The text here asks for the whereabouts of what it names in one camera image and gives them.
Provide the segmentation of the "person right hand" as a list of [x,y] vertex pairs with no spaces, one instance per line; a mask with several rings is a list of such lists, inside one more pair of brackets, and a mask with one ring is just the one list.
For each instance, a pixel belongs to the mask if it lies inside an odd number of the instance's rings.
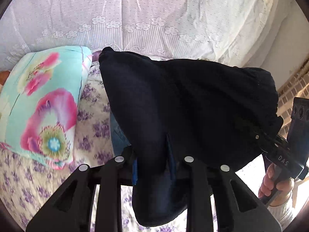
[[274,164],[270,164],[266,170],[261,186],[258,191],[258,197],[261,199],[264,196],[270,196],[274,189],[277,189],[279,195],[273,199],[269,206],[277,207],[284,204],[291,196],[294,188],[294,179],[289,178],[278,183],[275,183],[273,178],[275,174]]

